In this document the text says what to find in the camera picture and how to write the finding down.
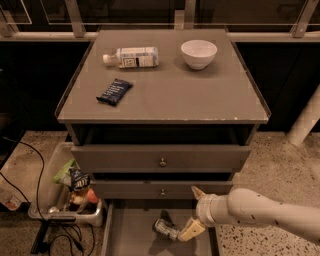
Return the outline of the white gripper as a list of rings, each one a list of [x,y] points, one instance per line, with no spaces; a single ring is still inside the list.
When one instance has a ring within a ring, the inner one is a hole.
[[[206,227],[230,223],[226,195],[205,195],[205,193],[196,186],[192,186],[191,190],[194,197],[198,200],[196,206],[196,216],[198,219],[191,217],[185,227],[180,231],[178,240],[183,242],[200,235],[205,231]]]

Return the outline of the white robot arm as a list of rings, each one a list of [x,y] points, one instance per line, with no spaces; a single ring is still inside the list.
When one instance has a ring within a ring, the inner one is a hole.
[[[250,189],[236,188],[228,195],[205,194],[191,187],[197,199],[196,219],[190,218],[178,239],[188,241],[207,227],[230,224],[271,225],[314,244],[320,242],[320,209],[273,201]]]

